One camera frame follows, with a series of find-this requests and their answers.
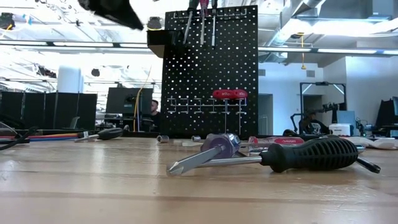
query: black monitor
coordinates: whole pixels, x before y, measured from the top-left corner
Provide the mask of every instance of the black monitor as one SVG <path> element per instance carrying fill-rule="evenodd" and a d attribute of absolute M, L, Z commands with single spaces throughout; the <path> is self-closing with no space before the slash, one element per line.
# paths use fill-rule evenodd
<path fill-rule="evenodd" d="M 106 113 L 134 114 L 139 88 L 109 88 Z M 139 98 L 140 114 L 150 114 L 153 89 L 143 88 Z"/>
<path fill-rule="evenodd" d="M 393 96 L 392 101 L 394 102 L 394 113 L 398 116 L 398 96 Z"/>

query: wooden workbench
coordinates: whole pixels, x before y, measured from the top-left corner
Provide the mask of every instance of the wooden workbench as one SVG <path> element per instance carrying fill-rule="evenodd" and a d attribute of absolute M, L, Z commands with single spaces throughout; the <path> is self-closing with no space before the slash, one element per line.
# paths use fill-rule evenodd
<path fill-rule="evenodd" d="M 366 151 L 382 167 L 272 173 L 260 165 L 165 166 L 198 151 L 155 139 L 33 142 L 0 152 L 0 222 L 377 223 L 398 222 L 398 152 Z"/>

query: white cylinder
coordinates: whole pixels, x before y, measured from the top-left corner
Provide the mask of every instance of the white cylinder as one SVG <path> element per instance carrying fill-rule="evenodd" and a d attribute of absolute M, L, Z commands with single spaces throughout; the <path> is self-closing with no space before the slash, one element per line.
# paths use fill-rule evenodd
<path fill-rule="evenodd" d="M 58 92 L 83 93 L 85 83 L 80 67 L 61 65 L 57 75 Z"/>

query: person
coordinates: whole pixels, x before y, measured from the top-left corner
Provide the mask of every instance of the person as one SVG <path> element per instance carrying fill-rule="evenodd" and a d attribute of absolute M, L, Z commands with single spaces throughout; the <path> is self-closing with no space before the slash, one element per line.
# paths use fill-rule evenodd
<path fill-rule="evenodd" d="M 152 106 L 150 107 L 150 118 L 154 121 L 153 132 L 159 132 L 160 125 L 160 113 L 157 111 L 159 107 L 159 102 L 157 100 L 152 100 Z"/>
<path fill-rule="evenodd" d="M 305 134 L 329 134 L 329 128 L 317 120 L 316 113 L 310 113 L 299 122 L 299 126 Z"/>

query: screwdriver tip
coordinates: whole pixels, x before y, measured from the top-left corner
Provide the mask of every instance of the screwdriver tip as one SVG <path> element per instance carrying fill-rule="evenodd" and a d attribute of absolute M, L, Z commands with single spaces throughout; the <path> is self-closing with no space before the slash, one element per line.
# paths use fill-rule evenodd
<path fill-rule="evenodd" d="M 184 166 L 181 166 L 179 162 L 167 165 L 167 175 L 176 176 L 181 175 L 184 170 Z"/>

